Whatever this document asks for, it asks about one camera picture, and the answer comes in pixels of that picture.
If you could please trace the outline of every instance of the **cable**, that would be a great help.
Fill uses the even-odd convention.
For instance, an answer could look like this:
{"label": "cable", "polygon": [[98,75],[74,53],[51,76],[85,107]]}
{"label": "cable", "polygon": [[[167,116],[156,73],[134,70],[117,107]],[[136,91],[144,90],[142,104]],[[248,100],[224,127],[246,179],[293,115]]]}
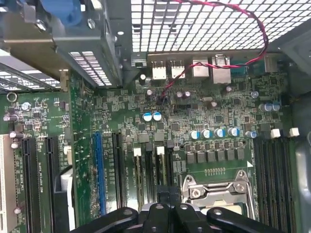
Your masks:
{"label": "cable", "polygon": [[269,38],[268,38],[268,35],[266,33],[266,30],[264,28],[264,25],[263,23],[259,20],[259,18],[251,11],[248,11],[248,10],[244,10],[242,8],[240,8],[238,5],[235,5],[235,4],[230,4],[230,3],[222,3],[222,2],[219,2],[219,1],[200,1],[200,0],[161,0],[161,1],[165,1],[165,2],[168,2],[168,1],[175,1],[175,2],[178,2],[180,4],[182,3],[190,3],[192,5],[207,5],[207,6],[212,6],[212,7],[217,7],[217,6],[224,6],[224,7],[228,7],[234,11],[238,11],[238,12],[241,12],[242,14],[245,14],[247,15],[248,18],[253,18],[258,26],[259,26],[259,29],[261,30],[262,32],[262,37],[263,37],[263,41],[264,41],[264,47],[263,49],[261,50],[261,52],[259,53],[258,57],[254,58],[254,59],[251,59],[249,60],[248,62],[244,63],[244,64],[235,64],[235,65],[225,65],[225,66],[218,66],[218,65],[212,65],[212,64],[209,64],[209,63],[201,63],[201,62],[198,62],[198,63],[195,63],[195,64],[192,64],[190,66],[188,66],[187,68],[184,69],[184,71],[177,75],[175,77],[174,80],[170,81],[167,86],[165,86],[163,92],[162,92],[162,97],[165,96],[165,92],[171,88],[174,83],[180,78],[180,76],[182,76],[183,74],[185,74],[186,72],[188,72],[190,69],[192,69],[193,67],[196,67],[196,66],[205,66],[205,67],[211,67],[211,68],[214,68],[214,69],[230,69],[230,68],[240,68],[240,67],[244,67],[244,66],[248,66],[250,65],[251,63],[254,63],[258,60],[260,60],[267,52],[267,49],[268,49],[268,45],[269,45]]}

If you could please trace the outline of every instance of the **blue pci express slot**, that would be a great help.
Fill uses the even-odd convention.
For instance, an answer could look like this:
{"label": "blue pci express slot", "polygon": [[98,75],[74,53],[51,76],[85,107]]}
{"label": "blue pci express slot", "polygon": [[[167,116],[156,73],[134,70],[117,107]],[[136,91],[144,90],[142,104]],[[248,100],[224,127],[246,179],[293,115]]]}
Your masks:
{"label": "blue pci express slot", "polygon": [[104,183],[104,156],[102,135],[100,132],[94,134],[94,149],[97,165],[97,179],[99,191],[99,203],[101,216],[106,214],[106,196],[105,196],[105,183]]}

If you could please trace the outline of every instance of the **metal mesh panel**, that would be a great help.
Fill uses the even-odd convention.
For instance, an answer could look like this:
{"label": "metal mesh panel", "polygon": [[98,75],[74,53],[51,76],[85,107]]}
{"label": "metal mesh panel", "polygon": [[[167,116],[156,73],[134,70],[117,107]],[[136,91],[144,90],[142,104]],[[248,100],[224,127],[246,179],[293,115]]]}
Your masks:
{"label": "metal mesh panel", "polygon": [[[254,11],[270,42],[311,17],[311,0],[222,0]],[[254,19],[229,8],[131,0],[133,52],[263,47]]]}

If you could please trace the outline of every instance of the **white pci slot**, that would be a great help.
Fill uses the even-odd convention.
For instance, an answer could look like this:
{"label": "white pci slot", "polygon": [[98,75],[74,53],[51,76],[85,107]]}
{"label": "white pci slot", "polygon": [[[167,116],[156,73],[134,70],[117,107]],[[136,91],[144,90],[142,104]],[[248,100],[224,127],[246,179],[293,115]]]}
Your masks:
{"label": "white pci slot", "polygon": [[0,135],[0,233],[8,233],[17,226],[14,151],[12,139]]}

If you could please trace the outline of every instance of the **pci express slot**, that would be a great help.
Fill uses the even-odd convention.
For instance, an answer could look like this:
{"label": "pci express slot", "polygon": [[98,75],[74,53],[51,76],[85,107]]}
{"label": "pci express slot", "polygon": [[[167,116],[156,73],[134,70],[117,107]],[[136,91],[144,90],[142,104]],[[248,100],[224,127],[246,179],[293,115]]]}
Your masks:
{"label": "pci express slot", "polygon": [[106,214],[106,196],[105,196],[105,183],[104,183],[104,158],[103,158],[103,144],[102,135],[96,132],[93,136],[94,149],[97,167],[97,182],[99,191],[99,205],[101,216]]}
{"label": "pci express slot", "polygon": [[115,169],[117,207],[126,206],[125,161],[122,149],[122,134],[112,133],[113,159]]}
{"label": "pci express slot", "polygon": [[296,232],[289,139],[254,140],[259,218],[284,232]]}
{"label": "pci express slot", "polygon": [[36,141],[34,138],[23,139],[21,146],[24,168],[26,230],[28,233],[39,233],[41,232],[41,221]]}
{"label": "pci express slot", "polygon": [[59,174],[59,150],[58,150],[58,137],[46,137],[45,155],[48,162],[48,180],[49,180],[49,193],[50,193],[50,219],[51,219],[51,232],[55,232],[55,208],[54,208],[54,180]]}

